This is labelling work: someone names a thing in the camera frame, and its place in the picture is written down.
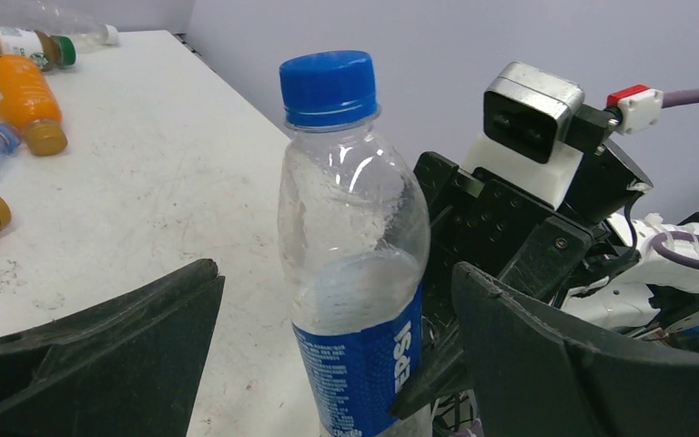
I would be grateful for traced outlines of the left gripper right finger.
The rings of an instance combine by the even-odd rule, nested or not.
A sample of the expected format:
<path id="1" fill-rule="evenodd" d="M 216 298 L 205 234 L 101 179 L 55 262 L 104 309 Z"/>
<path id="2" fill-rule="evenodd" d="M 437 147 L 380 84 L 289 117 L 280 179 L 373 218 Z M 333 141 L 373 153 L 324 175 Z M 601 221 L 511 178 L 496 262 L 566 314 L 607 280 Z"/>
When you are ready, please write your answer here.
<path id="1" fill-rule="evenodd" d="M 468 263 L 452 300 L 488 436 L 699 436 L 699 353 L 635 340 Z"/>

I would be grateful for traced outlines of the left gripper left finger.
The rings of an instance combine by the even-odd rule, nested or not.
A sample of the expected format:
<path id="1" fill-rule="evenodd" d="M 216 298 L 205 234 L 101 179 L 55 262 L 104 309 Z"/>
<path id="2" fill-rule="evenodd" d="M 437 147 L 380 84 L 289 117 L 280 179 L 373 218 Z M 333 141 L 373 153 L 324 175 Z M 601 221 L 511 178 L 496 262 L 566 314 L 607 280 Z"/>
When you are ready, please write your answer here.
<path id="1" fill-rule="evenodd" d="M 0 436 L 183 436 L 225 279 L 200 259 L 0 337 Z"/>

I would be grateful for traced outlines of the Pepsi bottle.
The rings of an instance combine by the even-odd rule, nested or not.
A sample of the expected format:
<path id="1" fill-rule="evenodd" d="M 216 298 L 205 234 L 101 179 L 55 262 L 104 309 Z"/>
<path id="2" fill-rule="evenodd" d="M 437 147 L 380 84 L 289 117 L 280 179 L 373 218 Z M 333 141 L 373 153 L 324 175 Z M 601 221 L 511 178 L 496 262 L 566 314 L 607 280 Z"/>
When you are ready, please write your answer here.
<path id="1" fill-rule="evenodd" d="M 290 320 L 324 436 L 429 436 L 431 409 L 391 405 L 422 354 L 428 207 L 374 128 L 370 54 L 336 50 L 279 68 L 287 146 L 279 252 Z"/>

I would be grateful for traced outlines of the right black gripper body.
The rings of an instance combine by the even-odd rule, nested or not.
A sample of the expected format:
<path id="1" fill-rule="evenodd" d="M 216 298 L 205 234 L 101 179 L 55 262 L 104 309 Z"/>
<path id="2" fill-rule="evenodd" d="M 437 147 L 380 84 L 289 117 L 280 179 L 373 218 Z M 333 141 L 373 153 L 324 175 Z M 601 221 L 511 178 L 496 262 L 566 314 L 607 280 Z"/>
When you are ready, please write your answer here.
<path id="1" fill-rule="evenodd" d="M 431 249 L 422 280 L 424 355 L 392 404 L 400 419 L 471 386 L 451 297 L 457 264 L 549 301 L 637 261 L 605 221 L 653 187 L 612 141 L 582 159 L 560 208 L 484 166 L 461 168 L 433 151 L 420 155 L 414 173 L 430 212 Z"/>

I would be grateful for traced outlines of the orange bottle barcode label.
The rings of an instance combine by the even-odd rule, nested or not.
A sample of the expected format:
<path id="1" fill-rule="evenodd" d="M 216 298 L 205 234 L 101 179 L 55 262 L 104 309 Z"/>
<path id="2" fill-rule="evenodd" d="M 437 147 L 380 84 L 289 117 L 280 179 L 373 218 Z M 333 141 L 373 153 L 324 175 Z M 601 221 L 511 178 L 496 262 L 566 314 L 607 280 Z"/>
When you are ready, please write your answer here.
<path id="1" fill-rule="evenodd" d="M 14 127 L 36 156 L 65 151 L 63 115 L 43 72 L 30 59 L 0 55 L 0 119 Z"/>

